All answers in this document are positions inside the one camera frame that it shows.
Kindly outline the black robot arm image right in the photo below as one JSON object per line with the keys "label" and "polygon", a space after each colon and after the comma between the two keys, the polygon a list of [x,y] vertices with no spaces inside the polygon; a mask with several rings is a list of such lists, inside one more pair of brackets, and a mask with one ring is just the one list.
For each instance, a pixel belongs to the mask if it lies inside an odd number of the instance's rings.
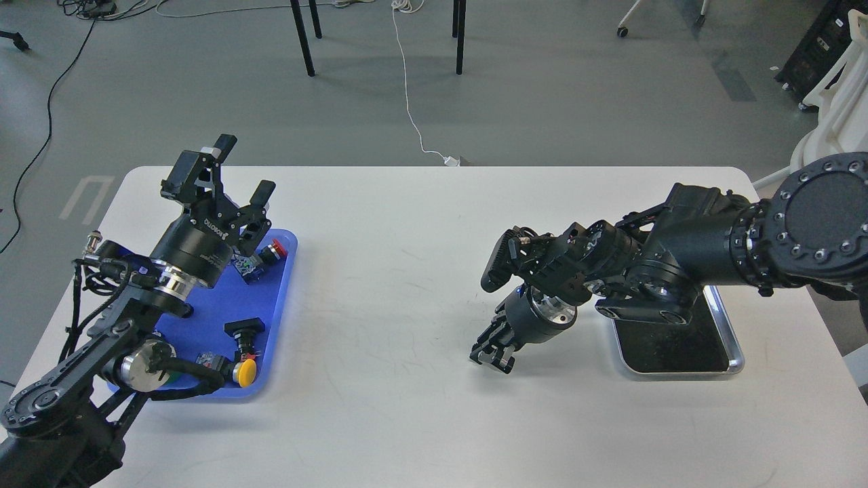
{"label": "black robot arm image right", "polygon": [[620,222],[562,234],[506,230],[481,276],[493,291],[523,280],[495,309],[469,358],[510,373],[514,353],[576,322],[592,298],[609,319],[688,325],[708,285],[750,285],[763,297],[808,285],[866,315],[866,154],[841,152],[799,169],[772,198],[673,185],[667,200]]}

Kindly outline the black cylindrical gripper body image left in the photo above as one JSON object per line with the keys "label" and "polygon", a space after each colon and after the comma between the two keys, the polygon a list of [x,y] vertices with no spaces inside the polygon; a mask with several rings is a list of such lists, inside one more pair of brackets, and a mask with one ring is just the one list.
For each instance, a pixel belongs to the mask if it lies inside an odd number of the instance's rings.
{"label": "black cylindrical gripper body image left", "polygon": [[233,252],[211,230],[196,228],[185,216],[174,220],[161,236],[149,258],[180,269],[199,280],[202,287],[215,287]]}

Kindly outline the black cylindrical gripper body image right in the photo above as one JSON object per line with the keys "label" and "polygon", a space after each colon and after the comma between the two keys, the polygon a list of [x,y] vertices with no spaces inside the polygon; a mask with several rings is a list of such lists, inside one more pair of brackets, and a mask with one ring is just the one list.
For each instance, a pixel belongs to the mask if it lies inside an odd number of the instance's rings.
{"label": "black cylindrical gripper body image right", "polygon": [[505,332],[499,342],[519,350],[542,344],[576,323],[577,307],[547,296],[532,285],[520,285],[498,305]]}

